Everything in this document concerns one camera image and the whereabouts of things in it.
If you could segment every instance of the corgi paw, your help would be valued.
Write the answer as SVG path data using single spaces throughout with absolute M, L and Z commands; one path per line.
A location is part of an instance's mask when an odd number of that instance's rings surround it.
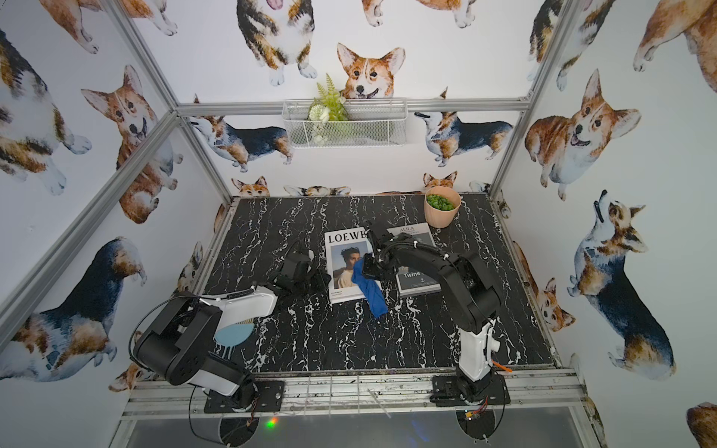
M 316 72 L 316 69 L 314 67 L 311 67 L 310 65 L 307 65 L 304 68 L 299 67 L 299 73 L 301 73 L 301 76 L 304 78 L 315 78 L 318 73 Z
M 75 142 L 67 149 L 72 151 L 73 154 L 84 154 L 92 149 L 92 142 L 81 135 L 76 135 Z

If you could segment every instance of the tricolor corgi illustration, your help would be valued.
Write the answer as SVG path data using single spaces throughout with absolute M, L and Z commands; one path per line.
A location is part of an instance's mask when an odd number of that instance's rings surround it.
M 136 344 L 142 337 L 141 331 L 136 331 L 133 338 Z M 121 392 L 127 390 L 133 390 L 139 381 L 155 381 L 160 379 L 159 373 L 146 370 L 136 363 L 130 363 L 127 370 L 122 372 L 115 380 L 108 386 L 112 392 Z
M 82 24 L 82 8 L 102 11 L 99 0 L 40 0 L 40 3 L 82 48 L 97 53 L 97 45 L 92 43 L 92 36 Z M 177 33 L 177 26 L 164 14 L 167 0 L 122 0 L 122 4 L 133 19 L 150 19 L 167 36 Z
M 237 18 L 259 65 L 269 67 L 271 85 L 284 83 L 284 66 L 289 64 L 296 64 L 304 77 L 316 77 L 316 69 L 309 65 L 311 0 L 238 0 Z
M 361 0 L 364 3 L 364 13 L 366 20 L 373 27 L 378 27 L 383 23 L 381 16 L 384 15 L 381 10 L 381 3 L 384 0 Z M 475 20 L 475 16 L 471 12 L 471 6 L 475 0 L 418 0 L 422 4 L 431 9 L 439 9 L 441 11 L 452 11 L 455 18 L 455 24 L 458 28 L 470 26 Z
M 635 54 L 633 67 L 645 70 L 655 50 L 665 42 L 684 34 L 687 48 L 697 55 L 705 81 L 717 92 L 717 1 L 661 0 L 645 28 Z
M 52 153 L 62 144 L 84 154 L 92 144 L 67 127 L 47 84 L 1 29 L 0 67 L 0 170 L 18 182 L 35 173 L 50 194 L 62 194 L 67 179 L 54 165 Z
M 379 59 L 361 57 L 338 44 L 336 52 L 343 71 L 348 75 L 341 93 L 349 100 L 391 98 L 394 96 L 394 76 L 406 60 L 406 50 L 394 48 Z
M 582 176 L 600 157 L 611 139 L 622 137 L 640 122 L 637 109 L 614 110 L 602 97 L 600 73 L 593 72 L 585 88 L 582 105 L 572 118 L 541 118 L 526 134 L 526 149 L 543 166 L 542 186 L 548 179 L 559 184 L 558 196 Z
M 91 360 L 99 366 L 105 354 L 112 361 L 117 346 L 109 334 L 127 277 L 147 281 L 137 247 L 118 237 L 102 246 L 59 307 L 27 318 L 0 353 L 0 380 L 58 381 Z
M 219 157 L 240 166 L 242 173 L 249 169 L 247 163 L 277 151 L 286 157 L 285 165 L 291 163 L 293 154 L 289 147 L 286 129 L 270 126 L 259 129 L 236 129 L 220 117 L 192 117 L 189 122 L 206 139 L 209 147 Z
M 122 87 L 114 92 L 104 93 L 82 89 L 85 99 L 105 117 L 117 123 L 122 135 L 122 146 L 117 157 L 117 169 L 129 158 L 157 124 L 157 117 L 147 100 L 142 96 L 142 84 L 131 65 L 125 66 Z M 130 188 L 120 198 L 125 215 L 137 224 L 147 220 L 149 214 L 159 205 L 162 187 L 177 188 L 172 178 L 174 164 L 184 157 L 175 154 L 168 142 L 164 143 Z
M 325 186 L 310 186 L 307 189 L 300 186 L 284 185 L 284 190 L 289 196 L 347 196 L 351 194 L 351 188 L 339 186 L 334 189 Z
M 201 241 L 196 242 L 194 245 L 194 251 L 191 253 L 191 258 L 186 264 L 179 279 L 177 279 L 177 291 L 189 291 L 191 284 L 194 283 L 194 278 L 199 271 L 199 265 L 204 258 L 204 248 L 201 245 Z
M 622 358 L 608 353 L 613 365 L 649 379 L 666 379 L 677 370 L 670 340 L 625 275 L 627 253 L 647 251 L 632 227 L 632 218 L 645 206 L 625 206 L 605 190 L 593 206 L 595 225 L 575 252 L 568 293 L 584 295 L 624 338 Z
M 568 39 L 561 55 L 561 69 L 556 81 L 560 91 L 565 90 L 568 85 L 568 71 L 595 40 L 615 0 L 583 0 L 583 2 L 584 7 L 578 18 L 579 25 Z
M 448 87 L 441 93 L 445 99 Z M 491 123 L 464 123 L 458 112 L 416 112 L 426 122 L 426 147 L 434 153 L 438 166 L 446 166 L 448 159 L 474 149 L 489 147 L 490 160 L 500 153 L 510 141 L 513 126 L 505 121 Z
M 379 196 L 389 195 L 389 194 L 423 194 L 435 186 L 447 186 L 448 188 L 451 189 L 451 188 L 453 188 L 453 183 L 455 182 L 455 179 L 457 177 L 458 177 L 458 171 L 453 171 L 451 174 L 449 174 L 448 176 L 446 176 L 444 178 L 435 178 L 428 173 L 423 173 L 423 190 L 420 190 L 420 191 L 385 191 L 383 193 L 379 193 Z
M 705 402 L 688 409 L 687 425 L 700 448 L 717 448 L 717 406 Z
M 258 178 L 253 184 L 245 184 L 237 179 L 232 179 L 232 184 L 239 189 L 237 196 L 240 198 L 266 198 L 271 196 L 264 176 Z
M 538 68 L 543 63 L 543 58 L 548 50 L 548 45 L 553 38 L 553 30 L 563 8 L 563 0 L 545 0 L 533 20 L 533 32 L 531 33 L 531 52 L 528 61 L 535 60 L 536 65 L 528 75 L 528 81 L 532 81 L 538 74 Z
M 515 247 L 516 254 L 518 255 L 518 261 L 521 262 L 523 271 L 526 273 L 528 283 L 533 290 L 533 295 L 539 306 L 540 315 L 545 324 L 547 324 L 553 332 L 560 331 L 565 327 L 573 325 L 575 323 L 575 317 L 560 308 L 560 305 L 558 305 L 558 299 L 555 291 L 555 277 L 548 281 L 547 286 L 545 286 L 545 290 L 540 291 L 538 284 L 533 278 L 533 273 L 531 272 L 531 267 L 528 265 L 528 260 L 526 259 L 520 245 L 513 242 L 513 247 Z

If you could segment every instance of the wire basket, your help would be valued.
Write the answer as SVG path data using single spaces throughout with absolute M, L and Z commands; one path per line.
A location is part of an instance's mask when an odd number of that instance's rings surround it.
M 406 143 L 405 98 L 346 101 L 349 121 L 307 120 L 313 100 L 287 100 L 282 118 L 292 148 L 402 146 Z

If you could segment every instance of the magazine cover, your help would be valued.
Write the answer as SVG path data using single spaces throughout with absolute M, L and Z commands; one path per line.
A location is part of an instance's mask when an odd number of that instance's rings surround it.
M 364 298 L 361 289 L 351 281 L 353 266 L 356 262 L 364 255 L 373 252 L 364 228 L 356 227 L 355 229 L 326 232 L 324 241 L 326 244 L 326 270 L 331 276 L 328 285 L 328 298 L 331 303 Z
M 431 235 L 431 229 L 428 227 L 428 223 L 425 222 L 402 227 L 393 227 L 392 229 L 389 229 L 389 232 L 393 235 L 406 233 L 413 236 L 423 244 L 430 244 L 433 247 L 436 246 L 433 241 L 433 235 Z M 396 274 L 396 283 L 399 286 L 399 295 L 401 297 L 418 294 L 430 294 L 441 290 L 441 285 L 439 285 L 439 283 L 431 277 L 428 277 L 420 271 L 412 268 L 404 268 L 402 271 L 405 271 L 406 269 L 408 269 L 407 272 L 399 272 Z

